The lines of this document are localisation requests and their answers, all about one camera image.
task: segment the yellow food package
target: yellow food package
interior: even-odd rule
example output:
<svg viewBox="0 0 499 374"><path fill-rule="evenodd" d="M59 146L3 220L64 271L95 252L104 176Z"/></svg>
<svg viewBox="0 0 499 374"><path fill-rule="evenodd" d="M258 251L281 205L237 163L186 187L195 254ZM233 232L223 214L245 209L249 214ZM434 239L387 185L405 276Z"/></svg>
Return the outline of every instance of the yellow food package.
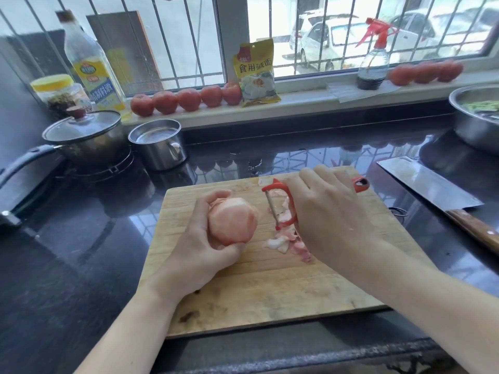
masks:
<svg viewBox="0 0 499 374"><path fill-rule="evenodd" d="M265 39L255 43L243 43L232 62L240 80L242 106L279 102L275 91L274 41Z"/></svg>

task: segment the vegetable peeler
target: vegetable peeler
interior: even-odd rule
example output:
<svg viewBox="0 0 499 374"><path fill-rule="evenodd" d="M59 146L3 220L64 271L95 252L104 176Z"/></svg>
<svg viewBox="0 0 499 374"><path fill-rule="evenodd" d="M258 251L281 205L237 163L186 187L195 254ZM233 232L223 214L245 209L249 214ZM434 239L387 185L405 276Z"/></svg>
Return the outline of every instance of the vegetable peeler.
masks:
<svg viewBox="0 0 499 374"><path fill-rule="evenodd" d="M363 192L363 191L369 189L369 186L370 186L369 180L363 176L352 178L352 182L353 182L353 187L354 187L356 193ZM269 190L274 190L274 189L284 190L286 192L286 194L288 195L288 197L290 198L290 211L291 211L291 219L290 220L286 220L284 222L279 222L278 216L275 213L274 204L272 202L272 197L268 194ZM274 178L270 185L264 186L261 190L265 193L265 196L267 197L268 205L271 208L272 216L274 217L274 220L275 220L275 229L277 231L280 231L284 227L291 226L292 224L294 224L298 221L298 218L296 217L296 213L294 210L293 197L291 195L290 189L287 187L286 184L280 182L277 178Z"/></svg>

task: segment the jar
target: jar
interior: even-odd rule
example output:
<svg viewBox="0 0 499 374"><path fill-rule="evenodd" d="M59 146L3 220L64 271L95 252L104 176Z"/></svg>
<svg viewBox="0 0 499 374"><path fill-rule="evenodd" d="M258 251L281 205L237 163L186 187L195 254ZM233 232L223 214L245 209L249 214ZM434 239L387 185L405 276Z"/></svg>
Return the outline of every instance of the jar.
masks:
<svg viewBox="0 0 499 374"><path fill-rule="evenodd" d="M45 76L32 81L30 85L58 119L70 117L66 109L72 106L92 111L92 102L83 87L75 83L70 75Z"/></svg>

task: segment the car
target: car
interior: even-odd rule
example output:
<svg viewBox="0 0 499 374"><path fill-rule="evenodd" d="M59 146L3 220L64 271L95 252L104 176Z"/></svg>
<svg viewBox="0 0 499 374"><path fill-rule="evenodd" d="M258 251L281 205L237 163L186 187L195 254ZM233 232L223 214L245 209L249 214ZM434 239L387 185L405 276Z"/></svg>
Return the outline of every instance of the car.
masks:
<svg viewBox="0 0 499 374"><path fill-rule="evenodd" d="M400 60L407 62L411 58L413 61L438 59L443 57L452 57L456 55L477 54L483 47L483 41L489 35L489 30L481 23L475 23L473 18L464 11L455 13L451 24L447 24L452 17L453 9L432 8L428 14L428 9L410 10L403 15L396 16L390 23L400 30L395 39L395 35L389 37L387 49L390 50L408 50L400 53ZM435 46L456 44L455 46L445 46L437 50ZM459 48L460 43L467 43ZM421 48L412 55L414 47Z"/></svg>
<svg viewBox="0 0 499 374"><path fill-rule="evenodd" d="M300 51L300 61L305 67L312 66L318 70L333 71L339 69L358 68L367 54L369 39L356 47L359 41L367 32L368 25L364 19L353 17L350 23L348 33L348 44L345 49L345 41L349 27L349 18L336 18L326 20L324 28L324 41L322 44L322 54L320 52L322 21L316 23L310 31L302 38L302 48ZM341 64L345 51L345 57L354 57L345 59ZM399 60L398 54L392 55L391 62Z"/></svg>
<svg viewBox="0 0 499 374"><path fill-rule="evenodd" d="M350 13L336 13L336 14L327 14L326 20L333 18L349 18ZM298 36L296 36L296 22L293 25L293 28L290 33L290 49L294 52L294 42L297 40L297 48L296 52L300 53L301 51L301 39L304 37L312 28L313 25L322 21L324 19L324 8L322 9L314 9L308 10L303 14L298 16Z"/></svg>
<svg viewBox="0 0 499 374"><path fill-rule="evenodd" d="M479 6L466 9L465 13L470 18L475 18L479 11L477 22L482 26L492 29L499 21L499 1L486 2L482 9Z"/></svg>

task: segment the window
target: window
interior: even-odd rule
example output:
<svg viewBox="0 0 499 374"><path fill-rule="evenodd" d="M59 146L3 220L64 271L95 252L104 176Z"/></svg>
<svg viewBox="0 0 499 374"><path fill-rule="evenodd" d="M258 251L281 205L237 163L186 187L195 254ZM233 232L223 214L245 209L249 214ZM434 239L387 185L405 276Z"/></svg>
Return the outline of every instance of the window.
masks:
<svg viewBox="0 0 499 374"><path fill-rule="evenodd" d="M240 43L269 37L277 80L354 70L375 42L356 47L368 17L400 29L387 42L393 65L459 56L497 67L494 0L0 0L0 50L23 79L67 72L78 81L61 9L103 46L128 96L234 81Z"/></svg>

